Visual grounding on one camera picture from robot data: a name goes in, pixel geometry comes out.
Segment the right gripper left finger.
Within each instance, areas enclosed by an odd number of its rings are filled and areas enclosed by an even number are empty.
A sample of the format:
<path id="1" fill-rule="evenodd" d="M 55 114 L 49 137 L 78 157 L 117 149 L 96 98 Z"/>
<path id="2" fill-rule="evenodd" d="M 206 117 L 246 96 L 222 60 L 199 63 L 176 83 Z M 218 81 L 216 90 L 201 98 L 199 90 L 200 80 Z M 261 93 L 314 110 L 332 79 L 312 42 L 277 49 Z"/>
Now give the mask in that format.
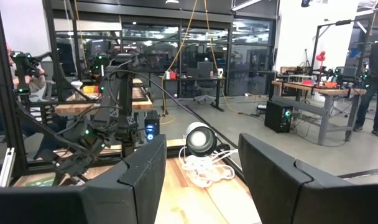
<path id="1" fill-rule="evenodd" d="M 159 134 L 83 185 L 0 188 L 0 223 L 153 223 L 166 160 Z"/>

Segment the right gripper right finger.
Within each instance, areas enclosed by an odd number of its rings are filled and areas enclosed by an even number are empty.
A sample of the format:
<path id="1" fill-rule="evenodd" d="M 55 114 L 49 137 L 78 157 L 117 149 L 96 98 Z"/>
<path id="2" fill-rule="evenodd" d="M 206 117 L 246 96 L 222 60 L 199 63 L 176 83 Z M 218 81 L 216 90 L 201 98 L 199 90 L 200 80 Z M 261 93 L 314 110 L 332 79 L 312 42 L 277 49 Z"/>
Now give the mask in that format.
<path id="1" fill-rule="evenodd" d="M 262 223 L 378 224 L 378 184 L 352 184 L 246 133 L 238 151 Z"/>

